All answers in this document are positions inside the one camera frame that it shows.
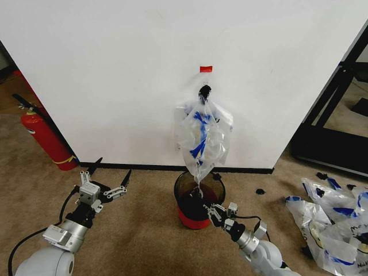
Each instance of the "clear plastic bag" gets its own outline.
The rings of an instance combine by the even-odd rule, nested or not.
[[[331,178],[328,183],[331,187],[303,178],[314,203],[290,196],[286,207],[318,266],[335,275],[368,275],[368,192],[344,191]]]
[[[217,162],[224,164],[233,128],[232,115],[210,100],[191,101],[175,110],[175,140],[197,183]]]
[[[357,274],[357,248],[331,236],[328,230],[333,225],[320,205],[288,197],[286,207],[319,267],[338,276]]]

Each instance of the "trash can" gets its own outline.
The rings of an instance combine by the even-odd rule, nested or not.
[[[199,195],[197,183],[189,172],[182,173],[175,181],[174,195],[178,203],[179,218],[190,229],[203,229],[211,224],[207,206],[222,204],[225,200],[225,186],[220,174],[210,172],[200,183],[203,198]]]

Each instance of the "robotic arm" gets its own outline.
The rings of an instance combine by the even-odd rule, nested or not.
[[[256,273],[264,276],[300,276],[282,261],[281,253],[273,243],[261,240],[267,233],[266,223],[260,220],[253,231],[247,230],[244,224],[236,221],[237,205],[233,202],[228,209],[219,204],[204,205],[204,208],[212,224],[228,232],[232,241],[239,245],[241,254],[250,261]]]
[[[119,187],[111,189],[91,181],[89,171],[81,171],[82,185],[74,188],[79,192],[79,199],[76,202],[78,206],[74,212],[66,215],[60,225],[50,225],[46,229],[43,238],[50,246],[38,250],[23,261],[17,269],[16,276],[71,276],[75,263],[74,254],[78,252],[87,231],[93,226],[92,220],[101,212],[103,204],[127,192],[131,172],[132,170]]]

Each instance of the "red fire extinguisher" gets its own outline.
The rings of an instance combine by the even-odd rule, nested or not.
[[[53,125],[50,118],[42,112],[42,108],[31,105],[17,94],[13,97],[20,101],[28,112],[21,117],[22,124],[28,132],[36,139],[44,151],[51,157],[52,161],[62,170],[67,171],[75,168],[78,164],[76,157],[67,148],[66,143],[55,133],[57,130],[51,128]]]

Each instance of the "black cable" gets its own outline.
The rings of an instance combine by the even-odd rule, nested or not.
[[[239,217],[239,216],[235,216],[235,218],[237,219],[258,219],[259,221],[261,221],[262,219],[259,217],[259,216],[248,216],[248,217]],[[266,235],[267,235],[267,238],[269,240],[269,242],[271,242],[271,239],[270,239],[270,235],[269,235],[269,232],[266,231]]]
[[[70,198],[79,191],[79,186],[74,186],[73,190],[70,192],[70,194],[68,195],[68,197],[65,199],[63,206],[60,210],[60,214],[59,214],[59,221],[54,224],[55,226],[58,226],[59,224],[62,223],[63,221],[63,216],[64,216],[64,211],[65,211],[65,207],[67,206],[68,201],[70,200]],[[33,236],[36,236],[39,233],[42,233],[44,231],[46,231],[46,228],[43,228],[41,230],[36,231],[35,233],[30,234],[29,236],[25,237],[24,239],[22,239],[19,243],[17,243],[17,245],[13,248],[13,250],[10,253],[9,259],[7,261],[7,271],[8,271],[8,275],[9,276],[13,276],[13,258],[14,258],[14,254],[16,253],[17,249],[19,246],[21,246],[26,240],[32,238]]]
[[[238,217],[238,216],[235,216],[237,219],[258,219],[258,220],[262,220],[259,216],[248,216],[248,217]]]

